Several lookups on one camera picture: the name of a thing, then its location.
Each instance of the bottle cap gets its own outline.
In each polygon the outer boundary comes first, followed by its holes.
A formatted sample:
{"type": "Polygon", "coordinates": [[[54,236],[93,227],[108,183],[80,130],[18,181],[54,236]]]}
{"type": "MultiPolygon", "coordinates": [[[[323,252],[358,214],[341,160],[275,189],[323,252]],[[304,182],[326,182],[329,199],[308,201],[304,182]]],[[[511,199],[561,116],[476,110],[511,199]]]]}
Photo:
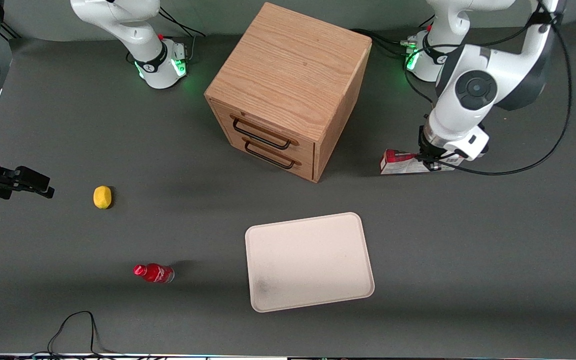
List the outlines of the bottle cap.
{"type": "Polygon", "coordinates": [[[146,265],[137,265],[132,269],[132,273],[137,275],[137,276],[143,276],[144,274],[146,274],[146,265]]]}

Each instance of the green led light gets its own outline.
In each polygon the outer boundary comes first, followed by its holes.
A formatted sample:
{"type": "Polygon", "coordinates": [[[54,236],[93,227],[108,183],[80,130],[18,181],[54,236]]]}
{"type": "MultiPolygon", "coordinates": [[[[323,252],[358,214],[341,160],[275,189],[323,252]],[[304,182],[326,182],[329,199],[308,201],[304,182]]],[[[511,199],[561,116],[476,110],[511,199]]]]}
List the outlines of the green led light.
{"type": "Polygon", "coordinates": [[[144,79],[144,74],[142,73],[142,69],[139,68],[139,65],[137,64],[137,61],[134,62],[134,66],[135,68],[137,68],[137,71],[139,71],[139,77],[144,79]]]}
{"type": "Polygon", "coordinates": [[[419,53],[414,54],[414,56],[410,57],[410,60],[408,60],[407,64],[406,64],[406,68],[408,70],[412,70],[415,68],[415,64],[417,63],[417,58],[419,57],[419,53]]]}
{"type": "Polygon", "coordinates": [[[172,66],[174,67],[174,71],[176,71],[176,74],[179,75],[180,78],[186,75],[186,62],[184,60],[170,59],[170,63],[172,64],[172,66]]]}

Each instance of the bottle label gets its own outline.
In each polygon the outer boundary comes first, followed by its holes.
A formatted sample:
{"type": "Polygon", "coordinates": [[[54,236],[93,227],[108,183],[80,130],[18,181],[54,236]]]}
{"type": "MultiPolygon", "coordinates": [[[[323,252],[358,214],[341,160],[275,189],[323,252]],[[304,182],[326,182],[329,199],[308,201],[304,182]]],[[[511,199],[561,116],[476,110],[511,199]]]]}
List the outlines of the bottle label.
{"type": "Polygon", "coordinates": [[[167,266],[158,267],[158,274],[153,283],[169,283],[175,278],[175,271],[167,266]]]}

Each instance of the drawer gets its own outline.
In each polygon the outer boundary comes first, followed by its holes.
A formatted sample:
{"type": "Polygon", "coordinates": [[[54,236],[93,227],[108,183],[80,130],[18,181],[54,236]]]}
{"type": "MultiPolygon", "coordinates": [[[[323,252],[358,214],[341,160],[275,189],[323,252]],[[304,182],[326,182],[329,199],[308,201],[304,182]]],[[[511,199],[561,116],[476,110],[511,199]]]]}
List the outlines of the drawer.
{"type": "Polygon", "coordinates": [[[295,159],[288,157],[285,153],[277,151],[275,148],[258,143],[246,136],[239,136],[231,139],[231,144],[238,150],[252,155],[268,164],[272,164],[289,173],[313,180],[313,159],[295,159]]]}
{"type": "Polygon", "coordinates": [[[212,101],[213,111],[229,141],[247,137],[256,144],[264,145],[274,153],[302,162],[312,162],[314,143],[292,134],[284,134],[279,129],[262,125],[252,115],[232,109],[227,105],[212,101]]]}

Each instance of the red and white carton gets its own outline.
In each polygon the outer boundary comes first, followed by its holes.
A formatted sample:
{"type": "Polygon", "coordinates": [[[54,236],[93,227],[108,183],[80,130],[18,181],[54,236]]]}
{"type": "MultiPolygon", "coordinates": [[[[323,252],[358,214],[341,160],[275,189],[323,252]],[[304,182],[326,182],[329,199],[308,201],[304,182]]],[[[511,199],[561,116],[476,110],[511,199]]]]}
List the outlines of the red and white carton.
{"type": "MultiPolygon", "coordinates": [[[[399,150],[388,149],[381,157],[381,164],[379,165],[379,173],[381,175],[391,174],[416,174],[416,173],[430,173],[428,168],[424,166],[422,161],[416,159],[417,154],[411,152],[403,152],[399,150]]],[[[459,166],[464,161],[464,158],[456,153],[450,157],[441,160],[453,166],[459,166]]],[[[437,171],[453,171],[454,168],[450,166],[441,166],[437,171]]]]}

